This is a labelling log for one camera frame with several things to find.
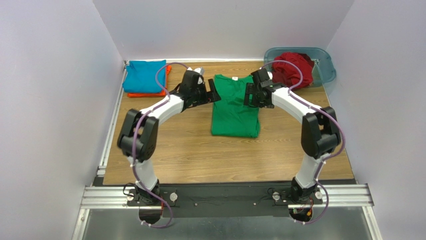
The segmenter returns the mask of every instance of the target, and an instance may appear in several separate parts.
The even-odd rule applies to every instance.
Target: translucent plastic basket
[[[336,78],[336,70],[332,63],[330,55],[318,47],[273,47],[266,51],[263,62],[266,64],[273,61],[274,58],[283,53],[291,52],[298,54],[306,54],[314,61],[315,65],[312,69],[313,87],[319,87],[323,83],[329,83]]]

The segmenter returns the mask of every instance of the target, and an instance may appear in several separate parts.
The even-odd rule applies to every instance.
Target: white wall
[[[70,239],[122,58],[90,0],[3,0],[0,35],[0,239]]]
[[[356,0],[327,51],[327,86],[383,239],[426,235],[426,2]]]
[[[325,49],[354,0],[93,0],[125,60],[263,58]]]

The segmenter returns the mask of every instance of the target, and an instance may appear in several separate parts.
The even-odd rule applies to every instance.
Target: crumpled red shirt
[[[307,87],[314,81],[312,69],[315,63],[308,55],[304,53],[284,52],[274,60],[289,61],[300,69],[303,74],[303,81],[296,89]],[[272,81],[274,83],[283,83],[287,87],[290,87],[297,84],[300,79],[301,76],[294,66],[285,62],[272,63]]]

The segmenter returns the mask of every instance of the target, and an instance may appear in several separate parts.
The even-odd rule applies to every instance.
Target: wood grain surface
[[[246,77],[259,69],[262,62],[196,62],[187,65],[193,69],[204,67],[204,79],[207,80],[216,74]],[[173,65],[169,89],[182,81],[184,71],[184,67]],[[329,105],[323,87],[304,88],[296,94],[313,104]],[[129,162],[117,147],[118,134],[128,110],[147,108],[161,99],[129,98],[123,94],[103,181],[105,185],[135,181]],[[213,104],[206,104],[187,109],[159,127],[152,161],[161,183],[286,181],[296,175],[304,154],[300,144],[301,125],[287,112],[280,108],[261,108],[258,138],[241,138],[211,135],[212,108]],[[320,178],[353,179],[346,153],[328,160]]]

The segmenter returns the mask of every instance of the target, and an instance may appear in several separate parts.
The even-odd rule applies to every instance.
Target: green t-shirt
[[[222,74],[214,76],[214,85],[222,99],[213,104],[212,135],[257,138],[261,130],[259,108],[243,104],[247,83],[253,83],[251,75],[238,80]]]

